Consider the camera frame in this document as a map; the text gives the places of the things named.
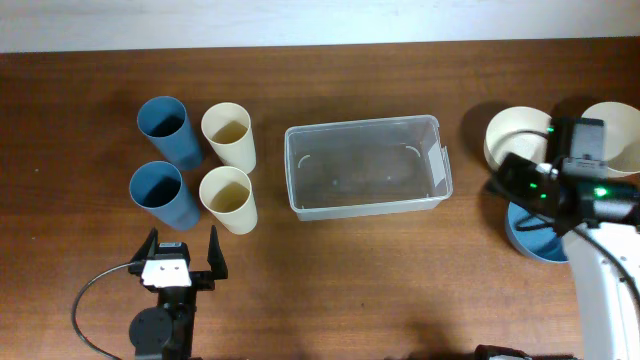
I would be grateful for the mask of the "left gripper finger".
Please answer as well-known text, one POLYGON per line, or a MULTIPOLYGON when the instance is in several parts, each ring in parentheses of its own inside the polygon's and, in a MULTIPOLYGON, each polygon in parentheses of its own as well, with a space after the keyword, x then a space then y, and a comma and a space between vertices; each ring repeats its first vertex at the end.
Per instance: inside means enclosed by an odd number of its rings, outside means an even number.
POLYGON ((228 278, 228 267, 220 247, 215 225, 211 226, 207 262, 214 280, 224 280, 228 278))
POLYGON ((141 262, 148 259, 153 259, 156 254, 157 245, 158 230, 156 228, 152 228, 146 240, 131 258, 131 262, 141 262))

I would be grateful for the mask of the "blue plastic bowl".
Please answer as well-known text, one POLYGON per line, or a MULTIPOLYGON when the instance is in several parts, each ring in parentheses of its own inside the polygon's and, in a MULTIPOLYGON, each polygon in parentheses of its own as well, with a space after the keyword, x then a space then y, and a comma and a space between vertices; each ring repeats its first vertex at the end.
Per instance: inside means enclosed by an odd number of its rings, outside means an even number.
POLYGON ((552 228, 542 228, 543 222, 515 203, 510 203, 505 215, 505 233, 513 247, 525 257, 546 263, 567 263, 561 238, 552 228))

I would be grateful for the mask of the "cream bowl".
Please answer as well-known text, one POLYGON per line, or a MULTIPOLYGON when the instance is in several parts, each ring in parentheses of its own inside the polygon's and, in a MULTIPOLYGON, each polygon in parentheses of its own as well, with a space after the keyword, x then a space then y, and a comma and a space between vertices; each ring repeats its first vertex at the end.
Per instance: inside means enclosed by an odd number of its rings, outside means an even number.
POLYGON ((525 106, 502 110, 489 122, 485 140, 484 156, 492 170, 497 170, 509 153, 534 163, 545 160, 547 128, 551 116, 525 106))
POLYGON ((589 107, 583 118, 605 123, 604 159, 608 177, 620 178, 639 172, 639 110, 620 102, 601 102, 589 107))

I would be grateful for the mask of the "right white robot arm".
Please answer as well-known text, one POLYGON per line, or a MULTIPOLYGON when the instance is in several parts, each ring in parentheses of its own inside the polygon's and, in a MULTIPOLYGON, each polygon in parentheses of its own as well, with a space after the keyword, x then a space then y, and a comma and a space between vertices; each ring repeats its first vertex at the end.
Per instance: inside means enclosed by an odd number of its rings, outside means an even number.
POLYGON ((587 359, 639 356, 639 190, 565 160, 509 153, 488 187, 549 222, 575 282, 587 359))

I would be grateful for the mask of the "clear plastic storage container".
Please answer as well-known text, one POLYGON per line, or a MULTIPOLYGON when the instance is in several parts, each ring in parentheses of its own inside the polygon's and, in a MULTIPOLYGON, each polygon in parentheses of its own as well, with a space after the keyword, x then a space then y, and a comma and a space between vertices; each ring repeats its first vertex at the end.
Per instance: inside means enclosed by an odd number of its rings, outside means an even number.
POLYGON ((453 194, 431 115, 291 127, 284 161, 290 207, 301 221, 431 210, 453 194))

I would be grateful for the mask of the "near blue plastic cup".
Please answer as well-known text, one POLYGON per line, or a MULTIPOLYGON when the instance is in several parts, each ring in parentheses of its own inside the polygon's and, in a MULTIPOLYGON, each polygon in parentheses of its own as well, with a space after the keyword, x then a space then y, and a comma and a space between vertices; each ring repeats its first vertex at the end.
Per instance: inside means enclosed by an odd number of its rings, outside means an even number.
POLYGON ((153 161, 138 168, 129 193, 139 207, 175 230, 189 230, 200 220, 198 205, 181 172, 169 162, 153 161))

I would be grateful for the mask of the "blue plastic cup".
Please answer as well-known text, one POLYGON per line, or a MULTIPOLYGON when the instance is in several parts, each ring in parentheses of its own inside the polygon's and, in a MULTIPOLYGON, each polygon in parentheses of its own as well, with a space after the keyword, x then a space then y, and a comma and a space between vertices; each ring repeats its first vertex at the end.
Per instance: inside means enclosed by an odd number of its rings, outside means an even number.
POLYGON ((138 168, 129 193, 139 207, 175 230, 189 230, 200 220, 198 205, 181 172, 169 162, 153 161, 138 168))
POLYGON ((142 105, 137 114, 139 130, 181 171, 197 168, 204 160, 186 107, 171 96, 158 96, 142 105))

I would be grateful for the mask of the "near cream plastic cup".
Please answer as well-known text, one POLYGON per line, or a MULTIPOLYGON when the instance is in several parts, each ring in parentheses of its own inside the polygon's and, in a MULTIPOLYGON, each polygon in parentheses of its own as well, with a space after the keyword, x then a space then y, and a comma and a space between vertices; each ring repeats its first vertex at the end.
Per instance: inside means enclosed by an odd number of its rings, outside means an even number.
POLYGON ((257 225, 258 214, 248 175, 232 166, 209 171, 201 180, 199 197, 231 233, 244 235, 257 225))

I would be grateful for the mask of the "cream plastic cup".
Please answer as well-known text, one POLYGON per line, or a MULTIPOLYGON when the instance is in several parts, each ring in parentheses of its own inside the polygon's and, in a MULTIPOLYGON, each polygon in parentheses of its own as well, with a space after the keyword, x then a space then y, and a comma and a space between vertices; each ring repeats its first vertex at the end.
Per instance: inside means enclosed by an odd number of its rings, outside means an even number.
POLYGON ((232 166, 209 171, 201 180, 199 197, 231 233, 244 235, 257 225, 258 214, 248 175, 232 166))
POLYGON ((256 150, 248 111, 232 102, 218 103, 203 115, 201 130, 214 152, 227 166, 246 174, 256 167, 256 150))

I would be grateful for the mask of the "far blue plastic cup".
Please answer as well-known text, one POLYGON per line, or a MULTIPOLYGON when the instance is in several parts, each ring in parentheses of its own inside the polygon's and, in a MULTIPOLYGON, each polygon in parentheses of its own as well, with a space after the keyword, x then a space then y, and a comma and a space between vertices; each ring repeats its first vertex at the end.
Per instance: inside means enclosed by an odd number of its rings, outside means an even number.
POLYGON ((137 114, 139 130, 181 171, 197 168, 204 160, 186 107, 171 96, 158 96, 142 105, 137 114))

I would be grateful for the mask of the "far cream plastic cup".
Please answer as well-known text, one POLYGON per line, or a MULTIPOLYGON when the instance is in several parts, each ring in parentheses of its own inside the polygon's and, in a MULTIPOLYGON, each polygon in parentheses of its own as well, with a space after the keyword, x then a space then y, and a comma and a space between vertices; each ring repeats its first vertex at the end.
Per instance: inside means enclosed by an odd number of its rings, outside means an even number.
POLYGON ((256 167, 256 150, 248 111, 232 102, 218 103, 203 115, 201 130, 214 152, 227 166, 246 174, 256 167))

